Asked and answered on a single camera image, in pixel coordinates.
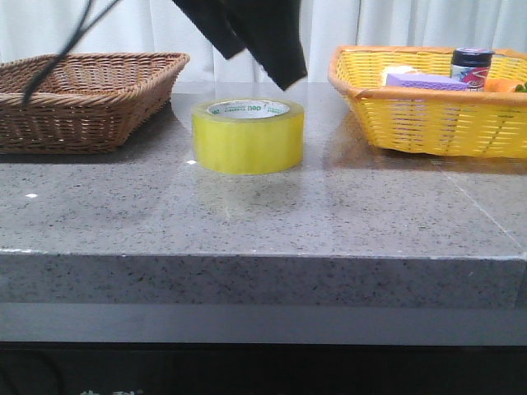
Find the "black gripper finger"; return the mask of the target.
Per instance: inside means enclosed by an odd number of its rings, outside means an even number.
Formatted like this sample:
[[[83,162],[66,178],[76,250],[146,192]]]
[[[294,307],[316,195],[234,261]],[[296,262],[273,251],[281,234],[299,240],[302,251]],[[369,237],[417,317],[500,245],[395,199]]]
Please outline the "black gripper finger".
[[[215,0],[174,0],[173,3],[190,19],[203,36],[225,59],[245,50],[227,20],[226,9]]]
[[[222,1],[235,35],[283,91],[307,76],[297,0]]]

